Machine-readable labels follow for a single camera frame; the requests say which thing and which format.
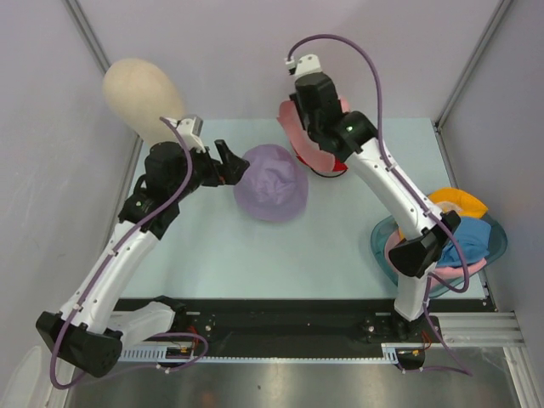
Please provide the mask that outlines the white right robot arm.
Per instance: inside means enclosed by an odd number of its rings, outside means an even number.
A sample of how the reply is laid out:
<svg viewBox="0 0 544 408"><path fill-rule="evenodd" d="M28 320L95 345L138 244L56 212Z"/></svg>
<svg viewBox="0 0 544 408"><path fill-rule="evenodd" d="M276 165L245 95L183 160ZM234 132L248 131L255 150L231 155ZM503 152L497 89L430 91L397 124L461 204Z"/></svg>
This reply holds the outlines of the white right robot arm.
<svg viewBox="0 0 544 408"><path fill-rule="evenodd" d="M331 153L371 188L394 217L403 240L389 253L398 271L392 319L394 335L411 341L422 332L428 274L460 223L453 211L434 205L393 161L378 131L359 111L342 109L332 79L323 72L298 76L291 94L303 129L320 149Z"/></svg>

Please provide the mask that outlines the lilac bucket hat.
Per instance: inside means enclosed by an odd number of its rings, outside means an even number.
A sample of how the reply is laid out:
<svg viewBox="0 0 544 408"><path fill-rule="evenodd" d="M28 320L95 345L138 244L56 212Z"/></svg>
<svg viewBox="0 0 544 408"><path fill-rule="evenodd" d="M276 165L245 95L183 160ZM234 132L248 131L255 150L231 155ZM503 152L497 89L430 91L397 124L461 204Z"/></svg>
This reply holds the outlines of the lilac bucket hat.
<svg viewBox="0 0 544 408"><path fill-rule="evenodd" d="M243 159L250 166L233 189L241 210L272 223L293 220L305 211L309 179L290 151L277 144L261 144Z"/></svg>

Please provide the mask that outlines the red bucket hat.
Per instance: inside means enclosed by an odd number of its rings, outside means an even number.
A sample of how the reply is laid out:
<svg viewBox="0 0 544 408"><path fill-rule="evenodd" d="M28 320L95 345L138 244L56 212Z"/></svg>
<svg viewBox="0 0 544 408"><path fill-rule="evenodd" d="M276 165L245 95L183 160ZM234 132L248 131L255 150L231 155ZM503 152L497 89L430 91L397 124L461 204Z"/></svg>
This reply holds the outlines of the red bucket hat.
<svg viewBox="0 0 544 408"><path fill-rule="evenodd" d="M307 166L306 161L300 155L296 155L296 158L303 165ZM335 160L335 163L334 163L334 166L333 166L332 170L328 170L328 171L326 171L326 173L341 173L341 172L345 172L347 170L348 170L348 167L344 163L342 163L342 162L340 162L338 160Z"/></svg>

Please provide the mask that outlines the pink bucket hat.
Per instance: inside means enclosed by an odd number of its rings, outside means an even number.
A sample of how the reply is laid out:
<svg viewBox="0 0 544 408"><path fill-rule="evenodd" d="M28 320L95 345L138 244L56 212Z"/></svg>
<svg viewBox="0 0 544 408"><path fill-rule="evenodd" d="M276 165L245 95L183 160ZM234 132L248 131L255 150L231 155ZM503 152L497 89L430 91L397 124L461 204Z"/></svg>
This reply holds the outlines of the pink bucket hat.
<svg viewBox="0 0 544 408"><path fill-rule="evenodd" d="M276 119L286 134L295 156L300 155L306 161L307 167L320 172L332 170L337 159L332 153L323 151L317 143L310 139L303 129L295 103L292 100L284 100L280 103Z"/></svg>

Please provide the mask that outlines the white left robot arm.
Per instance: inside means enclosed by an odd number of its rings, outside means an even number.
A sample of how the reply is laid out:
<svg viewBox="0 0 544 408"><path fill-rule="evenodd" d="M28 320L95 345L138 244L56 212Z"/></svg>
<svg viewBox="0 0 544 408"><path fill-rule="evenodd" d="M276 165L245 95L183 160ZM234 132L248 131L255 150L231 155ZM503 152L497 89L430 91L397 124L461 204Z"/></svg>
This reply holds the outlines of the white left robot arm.
<svg viewBox="0 0 544 408"><path fill-rule="evenodd" d="M201 186L237 184L247 160L215 143L219 159L208 150L187 149L174 142L150 148L133 193L126 199L106 248L75 294L56 313L44 311L36 328L51 351L49 376L58 388L59 360L83 374L103 377L122 351L151 337L176 340L189 335L190 320L180 301L159 296L122 318L111 314L133 273L179 215L179 203Z"/></svg>

